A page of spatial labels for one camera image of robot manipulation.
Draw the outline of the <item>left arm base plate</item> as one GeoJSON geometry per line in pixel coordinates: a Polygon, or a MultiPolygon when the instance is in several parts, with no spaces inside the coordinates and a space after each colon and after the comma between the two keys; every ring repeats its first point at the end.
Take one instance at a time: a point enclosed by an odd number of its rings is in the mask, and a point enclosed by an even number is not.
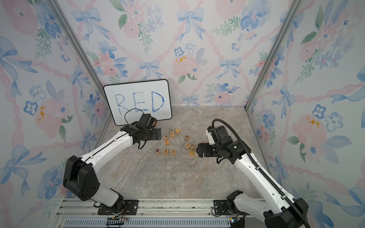
{"type": "Polygon", "coordinates": [[[138,210],[139,200],[124,199],[118,201],[112,207],[100,204],[98,207],[98,215],[121,216],[121,215],[136,215],[138,210]]]}

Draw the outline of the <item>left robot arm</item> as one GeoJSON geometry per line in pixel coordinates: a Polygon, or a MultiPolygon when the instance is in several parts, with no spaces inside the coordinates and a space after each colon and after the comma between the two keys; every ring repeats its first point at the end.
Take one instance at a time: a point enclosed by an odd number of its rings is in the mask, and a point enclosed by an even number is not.
{"type": "Polygon", "coordinates": [[[63,187],[82,201],[100,203],[109,212],[120,214],[125,209],[124,197],[100,184],[97,173],[122,151],[138,145],[142,149],[148,141],[161,140],[161,129],[156,128],[157,119],[142,114],[138,121],[124,125],[106,143],[81,157],[71,156],[66,161],[63,187]]]}

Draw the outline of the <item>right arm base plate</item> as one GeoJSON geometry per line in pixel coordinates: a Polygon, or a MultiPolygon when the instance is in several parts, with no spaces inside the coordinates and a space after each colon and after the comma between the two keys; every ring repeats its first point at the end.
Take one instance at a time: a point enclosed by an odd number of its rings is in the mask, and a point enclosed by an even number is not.
{"type": "Polygon", "coordinates": [[[248,215],[246,212],[238,211],[234,208],[229,208],[226,199],[215,199],[213,200],[212,214],[215,216],[243,216],[248,215]]]}

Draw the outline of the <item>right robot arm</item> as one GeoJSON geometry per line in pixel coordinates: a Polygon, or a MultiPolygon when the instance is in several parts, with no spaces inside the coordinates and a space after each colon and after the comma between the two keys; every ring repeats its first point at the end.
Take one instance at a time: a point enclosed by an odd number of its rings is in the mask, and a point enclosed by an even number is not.
{"type": "Polygon", "coordinates": [[[307,220],[307,202],[284,190],[242,140],[233,141],[231,137],[225,137],[216,141],[212,136],[208,139],[208,143],[197,145],[198,156],[229,160],[249,178],[265,199],[261,202],[245,193],[234,192],[231,201],[237,211],[254,216],[268,228],[310,227],[307,220]]]}

